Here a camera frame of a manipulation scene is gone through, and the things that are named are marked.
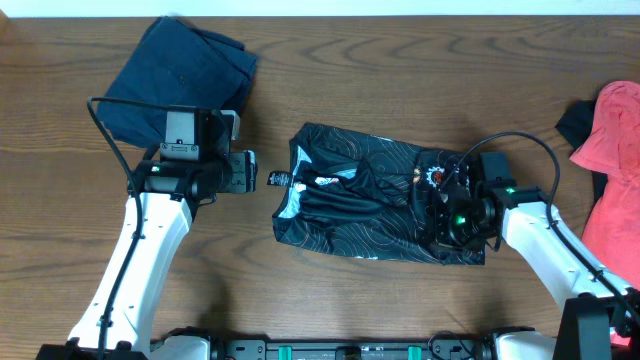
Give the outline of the black orange patterned jersey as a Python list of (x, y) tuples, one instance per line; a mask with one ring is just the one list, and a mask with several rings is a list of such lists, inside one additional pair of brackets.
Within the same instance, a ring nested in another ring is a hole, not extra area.
[(454, 239), (451, 215), (471, 200), (479, 172), (456, 151), (307, 123), (290, 140), (290, 169), (272, 216), (278, 242), (319, 253), (476, 266), (482, 242)]

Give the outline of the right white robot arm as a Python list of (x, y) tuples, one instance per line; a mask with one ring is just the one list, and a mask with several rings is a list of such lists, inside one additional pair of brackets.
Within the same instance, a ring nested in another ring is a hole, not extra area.
[(639, 292), (600, 262), (562, 220), (539, 188), (494, 183), (479, 196), (435, 198), (439, 240), (471, 247), (494, 237), (533, 269), (562, 312), (559, 330), (493, 331), (474, 359), (636, 359)]

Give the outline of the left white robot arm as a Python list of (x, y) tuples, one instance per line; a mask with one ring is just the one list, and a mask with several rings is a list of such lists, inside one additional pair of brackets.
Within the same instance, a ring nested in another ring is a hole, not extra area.
[(200, 203), (255, 189), (257, 161), (246, 150), (208, 163), (143, 160), (126, 203), (121, 234), (101, 283), (63, 345), (40, 359), (222, 359), (207, 331), (178, 328), (158, 343), (152, 328), (166, 278)]

